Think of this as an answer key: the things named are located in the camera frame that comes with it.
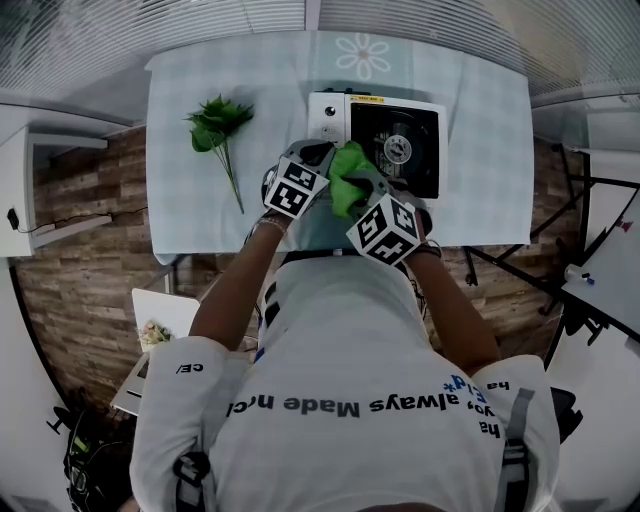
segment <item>white flower print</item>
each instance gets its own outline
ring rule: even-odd
[[[383,73],[391,71],[389,64],[382,55],[389,51],[389,44],[385,41],[377,41],[369,46],[369,34],[355,34],[355,42],[346,37],[338,37],[336,46],[346,55],[338,57],[336,66],[340,69],[349,69],[356,66],[358,78],[363,81],[371,80],[373,69]]]

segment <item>tablecloth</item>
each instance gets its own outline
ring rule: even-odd
[[[219,39],[159,54],[147,69],[156,254],[238,251],[264,212],[264,172],[306,138],[308,95],[326,87],[444,105],[448,192],[432,212],[432,237],[442,246],[529,242],[533,133],[527,79],[518,73],[430,44],[336,32]],[[244,215],[216,156],[193,151],[185,121],[218,94],[254,104],[255,117],[230,140]],[[349,225],[324,198],[294,223],[280,250],[348,247]]]

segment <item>artificial plant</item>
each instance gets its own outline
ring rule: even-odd
[[[187,118],[193,123],[191,128],[193,149],[198,153],[213,151],[220,159],[231,182],[240,211],[244,213],[240,191],[229,158],[229,137],[253,117],[251,112],[253,105],[235,105],[231,100],[223,100],[222,96],[218,96],[215,100],[207,101],[205,105],[200,106],[202,110],[190,114]]]

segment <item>yellow sticker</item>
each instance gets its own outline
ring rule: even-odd
[[[371,103],[384,103],[384,98],[380,96],[354,96],[351,95],[351,101],[369,101]]]

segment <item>whiteboard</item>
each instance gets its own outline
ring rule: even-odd
[[[582,267],[595,284],[571,279],[562,289],[640,333],[640,194],[632,199],[621,224]]]

